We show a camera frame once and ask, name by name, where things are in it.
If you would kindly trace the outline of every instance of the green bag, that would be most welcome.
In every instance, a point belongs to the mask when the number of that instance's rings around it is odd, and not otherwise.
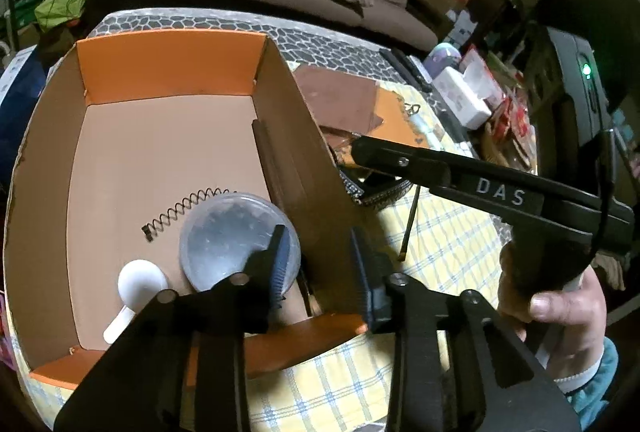
[[[43,32],[70,20],[80,18],[84,0],[45,0],[36,9],[36,18]]]

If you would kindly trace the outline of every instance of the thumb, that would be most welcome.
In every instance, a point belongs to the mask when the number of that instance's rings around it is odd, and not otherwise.
[[[577,326],[591,322],[593,304],[580,290],[546,291],[531,298],[529,314],[538,322]]]

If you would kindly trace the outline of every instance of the white box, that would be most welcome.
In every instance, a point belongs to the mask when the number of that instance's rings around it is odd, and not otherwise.
[[[471,88],[462,74],[451,67],[444,70],[433,80],[433,86],[460,121],[460,125],[476,130],[486,122],[491,111]]]

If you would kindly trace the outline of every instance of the screw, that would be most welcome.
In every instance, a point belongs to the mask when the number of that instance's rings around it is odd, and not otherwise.
[[[229,282],[234,286],[243,286],[249,282],[249,275],[246,273],[234,273],[229,277]]]
[[[479,300],[478,300],[478,295],[477,295],[477,294],[476,294],[476,292],[475,292],[475,291],[473,291],[472,289],[467,289],[467,290],[465,291],[465,296],[466,296],[466,298],[468,298],[468,299],[469,299],[469,301],[470,301],[472,304],[478,304],[478,302],[479,302]]]
[[[404,273],[392,273],[389,277],[389,281],[394,286],[402,287],[406,286],[407,279]]]
[[[170,304],[175,300],[176,294],[173,289],[163,289],[156,295],[156,300],[161,304]]]

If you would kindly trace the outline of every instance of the white round object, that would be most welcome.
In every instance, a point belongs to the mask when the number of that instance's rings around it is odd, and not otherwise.
[[[163,289],[169,286],[164,273],[148,260],[132,260],[118,276],[118,293],[122,302],[139,313]]]
[[[109,324],[104,332],[102,333],[102,338],[104,341],[111,345],[118,339],[118,336],[122,334],[122,332],[127,328],[127,326],[133,320],[133,317],[136,316],[135,312],[129,309],[127,306],[124,306],[118,316],[116,316],[113,321]]]

